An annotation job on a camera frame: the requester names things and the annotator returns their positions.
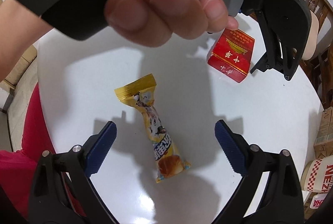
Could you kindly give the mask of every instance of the tile floor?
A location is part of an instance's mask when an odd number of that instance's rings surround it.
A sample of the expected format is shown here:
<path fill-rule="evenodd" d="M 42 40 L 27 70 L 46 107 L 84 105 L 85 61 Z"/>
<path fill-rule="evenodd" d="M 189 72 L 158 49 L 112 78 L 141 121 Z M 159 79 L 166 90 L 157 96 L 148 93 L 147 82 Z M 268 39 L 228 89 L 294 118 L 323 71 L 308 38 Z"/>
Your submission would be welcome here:
<path fill-rule="evenodd" d="M 17 84 L 13 102 L 8 109 L 9 131 L 14 151 L 22 149 L 25 115 L 36 83 L 37 60 L 35 59 Z"/>

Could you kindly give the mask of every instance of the red checkered pattern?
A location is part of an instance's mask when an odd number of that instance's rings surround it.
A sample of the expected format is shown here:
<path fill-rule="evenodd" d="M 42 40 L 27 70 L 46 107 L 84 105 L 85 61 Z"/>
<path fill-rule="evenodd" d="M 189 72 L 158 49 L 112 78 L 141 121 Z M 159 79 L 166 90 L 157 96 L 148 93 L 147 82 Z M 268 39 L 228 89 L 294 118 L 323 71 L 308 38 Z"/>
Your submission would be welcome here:
<path fill-rule="evenodd" d="M 322 159 L 317 159 L 312 168 L 312 171 L 311 171 L 311 174 L 309 177 L 308 186 L 307 186 L 307 190 L 310 192 L 313 192 L 314 181 L 316 180 L 317 171 L 319 170 L 319 166 L 320 166 L 321 162 L 322 162 Z"/>

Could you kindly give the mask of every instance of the blue gripper pad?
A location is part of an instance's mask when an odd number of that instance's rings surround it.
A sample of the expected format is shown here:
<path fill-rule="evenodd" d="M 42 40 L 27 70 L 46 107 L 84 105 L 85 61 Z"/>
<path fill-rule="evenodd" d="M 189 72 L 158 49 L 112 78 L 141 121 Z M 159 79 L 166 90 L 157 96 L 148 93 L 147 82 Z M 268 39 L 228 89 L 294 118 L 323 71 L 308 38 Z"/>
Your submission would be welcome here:
<path fill-rule="evenodd" d="M 215 125 L 215 137 L 221 145 L 225 155 L 227 156 L 234 172 L 244 177 L 247 173 L 246 156 L 239 148 L 237 142 L 232 137 L 234 134 L 223 120 Z"/>
<path fill-rule="evenodd" d="M 83 145 L 88 151 L 84 168 L 84 173 L 88 178 L 98 172 L 116 137 L 117 126 L 110 121 L 99 134 L 91 136 Z"/>

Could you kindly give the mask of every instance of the screw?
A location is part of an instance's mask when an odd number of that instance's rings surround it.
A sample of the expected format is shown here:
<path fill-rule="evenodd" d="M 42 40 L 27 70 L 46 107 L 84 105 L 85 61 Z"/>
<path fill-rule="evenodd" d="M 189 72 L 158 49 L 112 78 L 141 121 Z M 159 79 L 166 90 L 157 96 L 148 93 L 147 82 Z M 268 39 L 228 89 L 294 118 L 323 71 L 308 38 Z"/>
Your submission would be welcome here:
<path fill-rule="evenodd" d="M 257 151 L 259 151 L 259 146 L 255 145 L 255 144 L 252 144 L 250 146 L 250 150 L 253 151 L 253 152 L 257 152 Z"/>
<path fill-rule="evenodd" d="M 290 156 L 290 152 L 289 152 L 288 150 L 283 150 L 283 151 L 282 151 L 282 154 L 283 154 L 284 156 Z"/>
<path fill-rule="evenodd" d="M 43 156 L 43 157 L 46 157 L 46 156 L 48 156 L 49 154 L 50 154 L 50 152 L 49 152 L 48 150 L 42 152 L 42 156 Z"/>
<path fill-rule="evenodd" d="M 81 150 L 81 146 L 80 145 L 75 145 L 74 147 L 73 147 L 73 152 L 75 152 L 75 153 L 77 153 L 77 152 L 80 152 L 80 150 Z"/>

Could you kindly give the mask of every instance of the ribbed blue pad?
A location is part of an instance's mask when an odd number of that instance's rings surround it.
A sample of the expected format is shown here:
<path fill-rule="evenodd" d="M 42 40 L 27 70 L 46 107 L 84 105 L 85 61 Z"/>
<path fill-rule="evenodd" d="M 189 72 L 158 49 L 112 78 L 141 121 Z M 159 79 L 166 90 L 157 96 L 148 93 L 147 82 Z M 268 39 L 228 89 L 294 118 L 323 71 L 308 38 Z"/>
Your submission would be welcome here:
<path fill-rule="evenodd" d="M 247 173 L 247 169 L 245 167 L 245 157 L 228 130 L 219 121 L 215 125 L 215 137 L 227 156 L 234 172 L 239 173 L 242 177 L 244 177 Z"/>
<path fill-rule="evenodd" d="M 98 172 L 116 137 L 117 127 L 116 124 L 112 122 L 104 132 L 101 133 L 86 156 L 84 173 L 88 178 Z"/>

